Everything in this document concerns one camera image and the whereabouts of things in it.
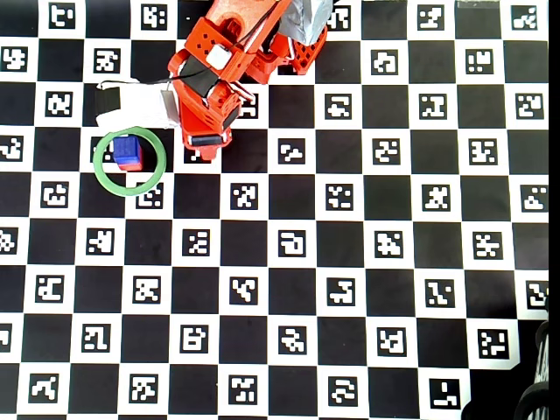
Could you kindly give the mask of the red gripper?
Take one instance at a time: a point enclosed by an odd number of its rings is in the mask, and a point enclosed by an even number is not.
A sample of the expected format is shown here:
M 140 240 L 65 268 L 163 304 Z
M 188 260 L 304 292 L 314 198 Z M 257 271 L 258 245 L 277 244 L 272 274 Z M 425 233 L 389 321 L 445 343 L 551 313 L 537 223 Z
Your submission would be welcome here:
M 220 149 L 232 141 L 231 124 L 241 111 L 241 97 L 225 81 L 219 81 L 201 97 L 182 80 L 173 87 L 178 95 L 178 111 L 183 144 L 199 152 L 203 160 L 214 160 Z

